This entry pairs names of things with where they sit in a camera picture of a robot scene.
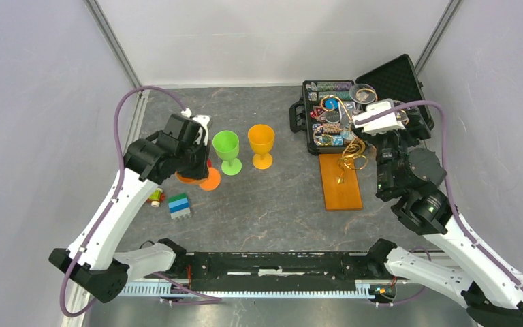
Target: blue lego brick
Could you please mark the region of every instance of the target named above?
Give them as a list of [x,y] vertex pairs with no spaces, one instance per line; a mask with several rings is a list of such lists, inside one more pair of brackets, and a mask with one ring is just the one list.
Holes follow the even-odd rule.
[[168,206],[170,208],[175,208],[176,206],[180,206],[182,204],[186,204],[186,203],[189,203],[189,201],[187,200],[187,198],[183,198],[181,200],[177,200],[177,201],[173,201],[173,202],[169,202],[168,203]]
[[170,208],[170,212],[171,213],[175,213],[175,212],[177,212],[179,210],[183,210],[183,209],[187,209],[187,208],[189,208],[189,203],[184,203],[184,204],[180,204],[178,206],[175,206],[173,208]]

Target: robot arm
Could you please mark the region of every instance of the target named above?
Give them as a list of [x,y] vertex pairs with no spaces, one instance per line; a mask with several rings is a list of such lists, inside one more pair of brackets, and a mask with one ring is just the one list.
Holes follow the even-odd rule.
[[[127,253],[115,253],[125,230],[152,192],[173,173],[185,178],[208,177],[208,116],[191,117],[186,109],[173,114],[165,129],[129,145],[124,156],[123,184],[118,198],[113,194],[119,174],[97,212],[67,249],[54,249],[49,261],[64,273],[81,253],[70,277],[101,302],[112,300],[127,281],[168,270],[176,249],[164,243]],[[86,235],[98,223],[109,202],[113,202],[93,237],[82,248]]]
[[[366,107],[353,117],[362,122],[394,107],[390,99]],[[486,255],[478,244],[511,271],[523,286],[523,273],[511,267],[471,229],[460,214],[463,226],[476,239],[464,235],[452,215],[448,199],[439,189],[446,171],[427,149],[408,150],[419,142],[394,114],[370,123],[355,124],[354,132],[376,147],[377,194],[383,201],[400,198],[392,206],[406,228],[444,250],[461,271],[415,258],[401,247],[379,240],[368,255],[379,269],[416,281],[440,292],[466,308],[483,326],[523,326],[523,291]]]

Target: orange wooden plank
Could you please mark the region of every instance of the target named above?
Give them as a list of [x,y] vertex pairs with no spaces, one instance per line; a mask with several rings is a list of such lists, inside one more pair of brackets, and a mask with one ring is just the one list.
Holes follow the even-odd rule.
[[338,184],[342,170],[338,166],[341,154],[319,155],[319,169],[323,185],[323,201],[327,211],[360,210],[362,197],[355,170],[346,169],[343,183]]

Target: gray marble surface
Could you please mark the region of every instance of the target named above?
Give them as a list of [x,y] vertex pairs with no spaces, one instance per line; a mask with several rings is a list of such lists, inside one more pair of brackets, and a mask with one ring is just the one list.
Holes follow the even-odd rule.
[[[169,196],[186,193],[192,217],[170,218],[161,208],[144,205],[126,231],[119,251],[137,249],[146,240],[171,238],[188,251],[367,251],[378,238],[404,248],[416,245],[435,249],[422,237],[403,227],[391,212],[393,202],[375,197],[374,153],[358,172],[364,208],[360,211],[326,212],[323,203],[318,157],[306,149],[304,132],[289,130],[288,109],[297,101],[301,87],[240,87],[179,89],[185,105],[194,114],[212,117],[211,138],[229,129],[240,137],[242,171],[222,173],[220,186],[211,192],[171,178],[163,183]],[[179,107],[166,95],[151,91],[140,137],[163,129]],[[257,170],[248,129],[267,124],[276,132],[273,166]],[[221,160],[212,149],[213,166]]]

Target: orange plastic cup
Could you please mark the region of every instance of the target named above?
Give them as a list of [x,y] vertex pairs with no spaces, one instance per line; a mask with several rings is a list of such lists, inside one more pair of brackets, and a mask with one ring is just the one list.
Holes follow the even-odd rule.
[[270,151],[275,138],[274,130],[267,125],[255,125],[247,132],[249,145],[255,153],[251,162],[257,169],[268,169],[274,162]]

